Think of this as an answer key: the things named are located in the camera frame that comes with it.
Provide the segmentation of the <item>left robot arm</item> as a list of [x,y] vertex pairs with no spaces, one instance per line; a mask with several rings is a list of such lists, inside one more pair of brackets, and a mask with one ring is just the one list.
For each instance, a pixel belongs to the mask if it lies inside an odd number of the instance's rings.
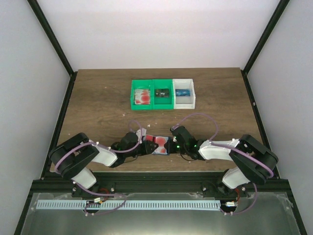
[[126,158],[152,154],[158,148],[153,139],[144,140],[141,132],[128,132],[121,141],[105,147],[91,141],[86,134],[79,133],[59,146],[53,148],[48,157],[54,170],[63,179],[72,180],[90,198],[96,197],[100,186],[94,173],[87,168],[91,162],[115,168]]

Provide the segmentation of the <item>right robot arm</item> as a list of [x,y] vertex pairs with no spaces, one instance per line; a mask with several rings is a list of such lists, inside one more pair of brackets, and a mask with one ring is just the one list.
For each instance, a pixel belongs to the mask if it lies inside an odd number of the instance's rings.
[[197,140],[184,126],[170,129],[173,138],[167,142],[170,153],[187,155],[194,161],[225,160],[236,166],[227,169],[213,185],[222,197],[229,197],[237,187],[254,183],[264,185],[274,176],[278,157],[249,134],[231,141]]

